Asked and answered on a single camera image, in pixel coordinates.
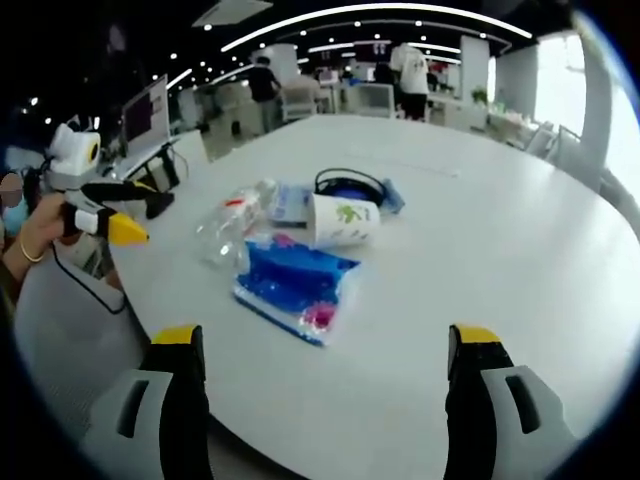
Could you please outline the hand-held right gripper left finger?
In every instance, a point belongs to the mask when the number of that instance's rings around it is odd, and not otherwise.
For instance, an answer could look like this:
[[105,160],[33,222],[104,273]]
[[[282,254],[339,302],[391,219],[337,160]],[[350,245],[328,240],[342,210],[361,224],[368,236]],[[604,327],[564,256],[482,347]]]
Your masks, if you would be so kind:
[[162,330],[94,402],[83,453],[105,479],[208,479],[205,383],[202,327]]

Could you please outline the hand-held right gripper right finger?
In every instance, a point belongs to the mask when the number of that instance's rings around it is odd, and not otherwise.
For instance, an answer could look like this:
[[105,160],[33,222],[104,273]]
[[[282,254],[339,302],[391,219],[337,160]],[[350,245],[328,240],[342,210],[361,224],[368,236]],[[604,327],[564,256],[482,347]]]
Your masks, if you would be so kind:
[[561,399],[483,327],[449,327],[446,479],[545,479],[577,445]]

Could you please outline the person's left hand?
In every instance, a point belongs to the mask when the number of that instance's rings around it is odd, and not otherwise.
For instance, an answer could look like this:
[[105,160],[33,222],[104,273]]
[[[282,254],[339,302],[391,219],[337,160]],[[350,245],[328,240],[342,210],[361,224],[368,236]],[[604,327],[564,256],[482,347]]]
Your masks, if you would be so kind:
[[40,257],[54,240],[63,236],[64,204],[65,196],[62,193],[47,194],[22,225],[19,240],[30,257]]

